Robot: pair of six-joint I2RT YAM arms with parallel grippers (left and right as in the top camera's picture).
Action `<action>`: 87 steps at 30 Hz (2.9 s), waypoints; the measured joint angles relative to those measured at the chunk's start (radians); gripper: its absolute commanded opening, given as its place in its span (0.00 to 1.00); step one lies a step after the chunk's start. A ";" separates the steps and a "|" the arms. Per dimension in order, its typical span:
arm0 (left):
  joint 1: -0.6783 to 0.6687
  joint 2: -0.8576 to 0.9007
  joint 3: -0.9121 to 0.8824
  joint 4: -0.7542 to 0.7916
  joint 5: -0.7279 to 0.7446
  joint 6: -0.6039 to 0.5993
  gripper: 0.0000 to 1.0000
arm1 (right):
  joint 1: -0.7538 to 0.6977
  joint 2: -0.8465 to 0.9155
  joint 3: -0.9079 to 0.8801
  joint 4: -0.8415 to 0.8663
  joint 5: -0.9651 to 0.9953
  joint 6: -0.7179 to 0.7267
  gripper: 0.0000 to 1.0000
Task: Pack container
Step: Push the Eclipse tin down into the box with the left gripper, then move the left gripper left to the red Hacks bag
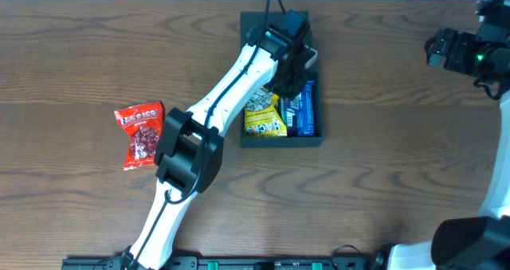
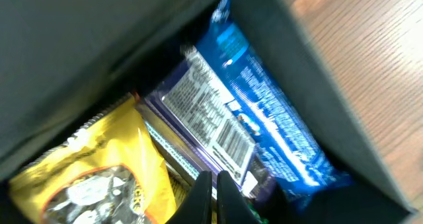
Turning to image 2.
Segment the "dark green box with lid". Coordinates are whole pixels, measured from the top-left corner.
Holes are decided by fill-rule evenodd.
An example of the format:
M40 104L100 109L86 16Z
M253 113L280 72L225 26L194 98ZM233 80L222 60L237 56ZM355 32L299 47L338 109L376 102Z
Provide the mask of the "dark green box with lid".
M1 179L126 89L145 60L219 0L1 0ZM232 0L254 49L357 184L319 194L302 223L406 223L394 183L285 0Z

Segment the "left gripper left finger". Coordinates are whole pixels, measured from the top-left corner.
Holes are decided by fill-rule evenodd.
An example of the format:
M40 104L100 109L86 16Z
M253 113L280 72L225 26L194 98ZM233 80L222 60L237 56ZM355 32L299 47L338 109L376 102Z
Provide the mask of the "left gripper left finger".
M212 223L212 172L202 171L167 224Z

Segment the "blue Oreo cookie pack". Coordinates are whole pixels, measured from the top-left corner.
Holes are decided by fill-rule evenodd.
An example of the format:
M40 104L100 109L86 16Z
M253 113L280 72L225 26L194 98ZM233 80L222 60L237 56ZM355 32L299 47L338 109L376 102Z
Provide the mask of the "blue Oreo cookie pack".
M289 202L304 210L322 191L343 188L352 177L329 161L261 58L220 0L195 48L231 93L234 116L258 145L258 155Z

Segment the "dark blue snack bar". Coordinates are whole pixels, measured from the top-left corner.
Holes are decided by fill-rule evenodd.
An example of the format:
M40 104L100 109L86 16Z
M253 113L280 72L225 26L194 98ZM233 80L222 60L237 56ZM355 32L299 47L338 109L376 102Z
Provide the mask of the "dark blue snack bar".
M232 94L193 46L184 59L145 98L195 155L215 173L226 170L244 196L267 201L276 182L258 157L258 145L229 108Z

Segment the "yellow snack bag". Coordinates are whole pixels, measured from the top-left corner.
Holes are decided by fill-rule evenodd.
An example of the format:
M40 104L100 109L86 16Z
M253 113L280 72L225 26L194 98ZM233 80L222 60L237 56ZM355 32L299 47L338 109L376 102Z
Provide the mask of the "yellow snack bag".
M165 223L176 202L165 160L128 94L9 182L33 223Z

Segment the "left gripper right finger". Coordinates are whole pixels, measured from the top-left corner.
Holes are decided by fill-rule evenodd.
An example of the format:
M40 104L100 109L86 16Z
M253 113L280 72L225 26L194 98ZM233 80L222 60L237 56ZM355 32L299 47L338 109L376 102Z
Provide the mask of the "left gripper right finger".
M226 170L217 176L217 223L259 224Z

